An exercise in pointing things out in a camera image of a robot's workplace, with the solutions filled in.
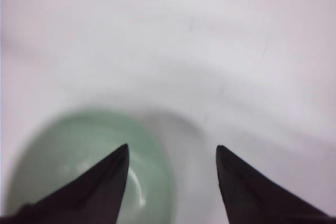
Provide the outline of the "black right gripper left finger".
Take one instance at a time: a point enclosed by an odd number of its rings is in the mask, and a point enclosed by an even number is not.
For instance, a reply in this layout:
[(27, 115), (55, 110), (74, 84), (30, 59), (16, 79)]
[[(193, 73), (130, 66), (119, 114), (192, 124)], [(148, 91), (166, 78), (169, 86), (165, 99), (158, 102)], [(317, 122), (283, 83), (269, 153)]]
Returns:
[(1, 223), (117, 223), (129, 169), (123, 144), (78, 178)]

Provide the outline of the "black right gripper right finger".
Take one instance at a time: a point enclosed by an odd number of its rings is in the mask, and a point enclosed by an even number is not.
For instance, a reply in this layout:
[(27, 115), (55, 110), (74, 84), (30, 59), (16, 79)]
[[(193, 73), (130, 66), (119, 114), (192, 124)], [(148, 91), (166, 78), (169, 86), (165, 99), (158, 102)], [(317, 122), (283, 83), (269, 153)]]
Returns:
[(229, 223), (335, 223), (274, 183), (224, 145), (216, 148), (220, 193)]

